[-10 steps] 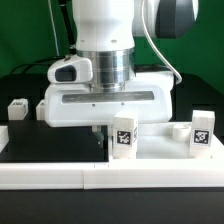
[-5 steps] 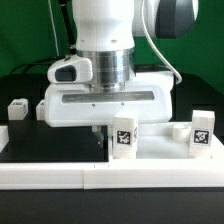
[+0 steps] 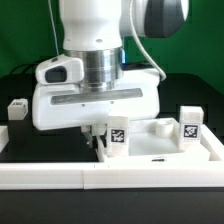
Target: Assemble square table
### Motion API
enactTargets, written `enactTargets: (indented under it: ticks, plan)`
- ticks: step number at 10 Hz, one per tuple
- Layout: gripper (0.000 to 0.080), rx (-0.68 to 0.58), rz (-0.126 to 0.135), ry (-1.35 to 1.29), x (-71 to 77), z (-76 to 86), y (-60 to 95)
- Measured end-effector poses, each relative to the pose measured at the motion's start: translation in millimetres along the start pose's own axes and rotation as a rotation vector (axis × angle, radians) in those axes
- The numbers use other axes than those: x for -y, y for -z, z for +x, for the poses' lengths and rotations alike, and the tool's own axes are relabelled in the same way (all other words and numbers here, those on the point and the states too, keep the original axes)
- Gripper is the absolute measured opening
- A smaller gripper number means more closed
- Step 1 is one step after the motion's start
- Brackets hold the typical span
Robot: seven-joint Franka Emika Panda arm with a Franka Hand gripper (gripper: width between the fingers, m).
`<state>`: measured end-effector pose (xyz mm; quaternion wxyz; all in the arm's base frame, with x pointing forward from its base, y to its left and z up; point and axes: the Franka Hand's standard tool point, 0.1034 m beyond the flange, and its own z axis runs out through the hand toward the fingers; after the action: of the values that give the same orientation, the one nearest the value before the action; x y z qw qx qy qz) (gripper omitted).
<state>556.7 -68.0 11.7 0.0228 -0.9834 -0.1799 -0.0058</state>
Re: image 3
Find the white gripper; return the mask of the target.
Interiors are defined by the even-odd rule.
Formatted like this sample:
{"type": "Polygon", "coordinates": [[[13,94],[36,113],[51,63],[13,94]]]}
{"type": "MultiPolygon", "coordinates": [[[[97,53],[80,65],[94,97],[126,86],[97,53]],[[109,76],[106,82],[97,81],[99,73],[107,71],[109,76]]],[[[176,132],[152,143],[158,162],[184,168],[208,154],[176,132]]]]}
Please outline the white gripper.
{"type": "Polygon", "coordinates": [[[33,125],[39,130],[81,127],[89,147],[93,134],[104,135],[107,117],[111,112],[130,120],[155,118],[160,109],[158,85],[160,78],[155,69],[125,71],[114,88],[104,92],[80,93],[75,84],[35,88],[32,103],[33,125]]]}

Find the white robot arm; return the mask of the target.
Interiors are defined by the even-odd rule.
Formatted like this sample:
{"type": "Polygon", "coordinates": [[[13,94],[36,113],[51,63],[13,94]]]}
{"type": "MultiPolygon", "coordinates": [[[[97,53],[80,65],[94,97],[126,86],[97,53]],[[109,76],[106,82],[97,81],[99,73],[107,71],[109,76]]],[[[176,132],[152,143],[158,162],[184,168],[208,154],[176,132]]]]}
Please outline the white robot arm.
{"type": "Polygon", "coordinates": [[[168,38],[185,23],[189,0],[59,0],[64,53],[35,72],[33,125],[39,130],[105,124],[118,111],[131,120],[159,113],[155,63],[125,63],[122,38],[168,38]]]}

